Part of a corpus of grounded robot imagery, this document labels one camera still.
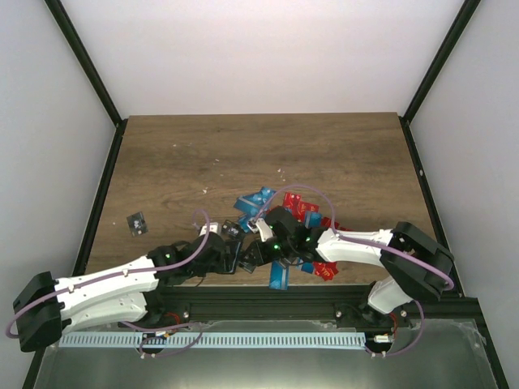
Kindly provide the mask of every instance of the wood grain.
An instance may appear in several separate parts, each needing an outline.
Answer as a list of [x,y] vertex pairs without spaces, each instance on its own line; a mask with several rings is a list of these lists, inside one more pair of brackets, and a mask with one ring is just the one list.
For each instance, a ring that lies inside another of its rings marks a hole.
[[[350,229],[389,229],[407,220],[432,235],[395,113],[131,117],[87,271],[194,239],[196,208],[216,221],[236,220],[239,195],[294,183],[321,189]],[[329,215],[322,199],[307,190],[298,193]],[[144,214],[149,232],[132,237],[126,218],[136,212]],[[339,268],[334,284],[364,284],[387,275],[356,263]],[[212,274],[204,285],[267,284],[269,272],[264,266],[251,275],[241,269],[233,276]],[[290,269],[290,284],[318,283],[319,277]]]

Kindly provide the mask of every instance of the black frame edge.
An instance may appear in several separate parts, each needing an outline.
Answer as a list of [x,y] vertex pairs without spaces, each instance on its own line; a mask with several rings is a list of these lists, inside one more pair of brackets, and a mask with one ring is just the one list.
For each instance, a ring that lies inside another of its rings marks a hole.
[[29,366],[29,370],[27,375],[25,376],[24,385],[22,389],[33,389],[36,385],[36,380],[38,378],[38,374],[40,373],[41,363],[43,362],[43,356],[45,355],[45,348],[40,350],[36,350],[34,352],[34,357],[32,358],[31,365]]
[[444,67],[448,56],[453,51],[454,46],[456,46],[458,39],[460,39],[461,34],[465,30],[465,27],[469,23],[470,18],[476,11],[476,8],[478,8],[480,2],[481,0],[465,0],[463,2],[463,5],[458,11],[453,24],[444,38],[444,41],[432,60],[427,73],[423,77],[418,90],[414,94],[413,100],[411,100],[409,107],[404,113],[404,118],[407,122],[411,123],[413,121],[414,116],[416,116],[416,113],[420,109],[427,93],[431,90],[432,84],[435,82],[436,77],[438,77],[438,74]]
[[121,149],[122,137],[124,131],[127,128],[128,119],[122,121],[120,126],[117,126],[114,134],[114,139],[108,152],[108,158],[106,159],[105,168],[101,175],[101,180],[97,188],[96,197],[92,206],[90,217],[88,218],[87,228],[85,229],[81,247],[79,248],[78,258],[75,261],[73,276],[81,276],[87,269],[88,257],[90,257],[90,251],[96,237],[97,226],[101,218],[101,213],[105,205],[106,195],[108,194],[108,188],[110,181],[112,180],[112,174],[115,169],[115,162]]
[[101,103],[105,106],[106,112],[110,116],[110,119],[112,119],[112,122],[115,126],[120,125],[122,123],[121,115],[119,115],[119,112],[115,107],[110,94],[106,90],[106,87],[103,84],[99,73],[97,73],[97,69],[93,64],[92,59],[88,55],[87,50],[84,48],[83,42],[79,38],[79,35],[75,30],[71,19],[68,17],[62,2],[60,0],[45,0],[45,4],[47,4],[47,7],[56,20],[56,23],[58,23],[58,26],[62,30],[62,33],[68,41],[72,51],[74,51],[79,64],[81,67],[83,67],[84,73],[90,80],[90,83],[96,91],[99,100],[101,100]]
[[[399,119],[402,132],[404,133],[405,142],[407,143],[407,148],[409,149],[409,154],[411,155],[411,160],[413,161],[414,171],[416,172],[416,177],[418,178],[418,183],[420,184],[420,189],[422,190],[423,200],[425,201],[427,211],[429,212],[429,218],[431,219],[436,240],[439,244],[448,249],[448,242],[444,227],[441,224],[440,214],[438,213],[435,201],[432,198],[431,188],[429,187],[429,182],[427,181],[425,171],[423,170],[420,155],[418,154],[418,149],[416,148],[416,143],[414,142],[410,125],[404,118],[399,117]],[[460,297],[464,297],[465,293],[463,292],[463,288],[461,286],[460,277],[457,274],[456,264],[454,264],[453,269],[451,270],[451,275],[453,276],[454,284],[456,285],[455,292],[457,292]]]

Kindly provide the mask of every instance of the black metal frame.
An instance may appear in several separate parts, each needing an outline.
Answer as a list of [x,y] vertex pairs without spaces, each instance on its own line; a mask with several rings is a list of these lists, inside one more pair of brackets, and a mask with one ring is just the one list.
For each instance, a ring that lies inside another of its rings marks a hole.
[[[420,188],[427,205],[429,217],[435,231],[436,239],[439,243],[448,247],[440,216],[436,210],[431,190],[427,183],[427,178],[423,172],[418,151],[413,141],[410,130],[410,123],[418,112],[420,105],[441,68],[447,61],[457,40],[463,33],[470,17],[474,13],[480,0],[465,0],[453,25],[449,29],[444,42],[440,46],[429,70],[416,91],[409,108],[401,120],[402,131],[407,142],[411,159],[418,177]],[[88,257],[92,249],[97,226],[101,218],[101,212],[108,192],[110,179],[114,171],[115,162],[122,143],[122,136],[126,129],[127,120],[122,120],[108,91],[103,84],[101,77],[97,73],[92,60],[88,56],[77,31],[75,30],[70,18],[66,14],[60,0],[45,0],[63,35],[78,58],[79,64],[83,67],[85,74],[91,81],[97,95],[112,119],[116,131],[114,140],[109,150],[108,160],[101,177],[96,198],[92,207],[92,212],[88,219],[88,225],[81,243],[78,258],[75,263],[73,276],[82,275],[85,272]],[[457,289],[453,293],[444,293],[442,300],[435,303],[424,303],[423,308],[428,318],[456,318],[473,319],[479,332],[486,338],[485,349],[491,368],[499,387],[506,388],[508,384],[504,377],[499,358],[495,352],[490,333],[488,332],[485,319],[479,307],[478,300],[464,296],[461,283],[453,268],[452,277],[454,278]],[[245,288],[226,288],[226,287],[207,287],[207,288],[172,288],[166,294],[175,304],[186,307],[190,312],[190,317],[194,320],[217,320],[217,319],[314,319],[314,320],[335,320],[335,312],[341,304],[358,303],[365,296],[369,286],[350,285],[350,286],[323,286],[323,287],[291,287],[288,291],[276,291],[266,287],[245,287]],[[406,307],[411,318],[418,318],[418,311],[415,306]],[[33,388],[37,374],[43,359],[44,350],[35,353],[26,377],[24,388]]]

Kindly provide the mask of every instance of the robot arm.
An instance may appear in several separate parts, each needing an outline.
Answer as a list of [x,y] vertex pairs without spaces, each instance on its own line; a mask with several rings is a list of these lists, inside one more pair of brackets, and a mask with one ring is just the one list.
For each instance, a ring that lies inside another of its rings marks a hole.
[[[446,274],[453,265],[453,257],[445,248],[408,223],[373,233],[335,233],[332,229],[307,229],[284,208],[277,207],[252,227],[259,232],[260,239],[242,253],[241,241],[224,241],[219,235],[219,225],[211,224],[208,241],[200,254],[173,271],[126,272],[182,261],[199,246],[205,229],[192,243],[161,246],[135,261],[88,276],[56,280],[49,272],[35,276],[15,300],[15,312],[47,293],[68,291],[30,309],[16,321],[22,351],[48,346],[62,334],[85,327],[121,321],[154,324],[153,317],[160,318],[161,308],[163,310],[157,298],[159,285],[181,284],[192,276],[205,276],[208,272],[234,274],[238,261],[255,267],[274,260],[299,258],[305,262],[350,261],[385,267],[390,277],[374,283],[363,303],[375,316],[388,314],[414,299],[440,298],[445,288],[440,277],[386,250],[341,240],[341,235],[413,252]],[[115,272],[126,275],[75,289],[76,284]]]

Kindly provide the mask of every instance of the white wall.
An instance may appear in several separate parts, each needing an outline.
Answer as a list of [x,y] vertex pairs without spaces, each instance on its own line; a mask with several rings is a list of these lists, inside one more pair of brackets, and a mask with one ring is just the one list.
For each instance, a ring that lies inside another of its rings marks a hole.
[[519,387],[519,3],[481,2],[411,124],[466,292]]
[[64,0],[122,116],[403,114],[462,0]]
[[114,127],[42,1],[0,12],[0,386],[32,354],[3,336],[38,272],[71,273]]

